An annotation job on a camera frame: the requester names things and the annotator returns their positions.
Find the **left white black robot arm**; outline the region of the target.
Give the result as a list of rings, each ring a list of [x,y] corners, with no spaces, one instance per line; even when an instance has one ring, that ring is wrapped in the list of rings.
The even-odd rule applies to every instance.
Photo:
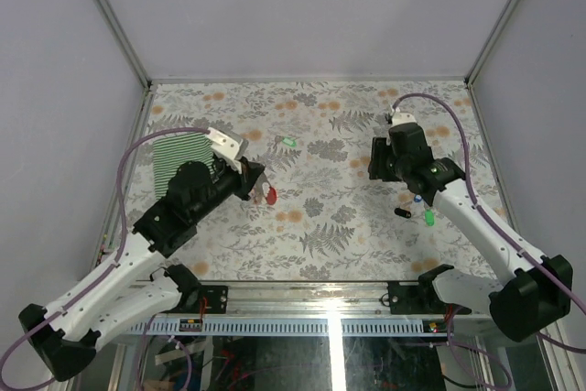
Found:
[[[179,166],[165,195],[114,253],[57,300],[30,304],[19,313],[29,343],[56,381],[78,375],[109,341],[141,320],[200,306],[201,282],[169,259],[226,199],[247,201],[262,189],[264,165],[239,162],[239,171],[220,158],[211,166],[196,161]]]

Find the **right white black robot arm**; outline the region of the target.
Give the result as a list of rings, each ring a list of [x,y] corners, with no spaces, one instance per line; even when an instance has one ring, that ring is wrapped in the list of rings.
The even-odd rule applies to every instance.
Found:
[[[561,255],[548,257],[515,232],[447,157],[435,158],[415,122],[389,128],[372,141],[369,178],[403,182],[469,240],[495,277],[443,268],[418,289],[418,304],[438,312],[448,304],[489,315],[510,340],[521,342],[570,312],[573,269]]]

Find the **grey red key ring holder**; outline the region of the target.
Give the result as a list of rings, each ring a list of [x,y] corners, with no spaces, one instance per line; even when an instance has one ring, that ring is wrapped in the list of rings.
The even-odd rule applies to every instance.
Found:
[[[277,190],[271,185],[265,173],[262,173],[255,182],[252,190],[252,199],[255,204],[265,202],[273,206],[277,202]]]

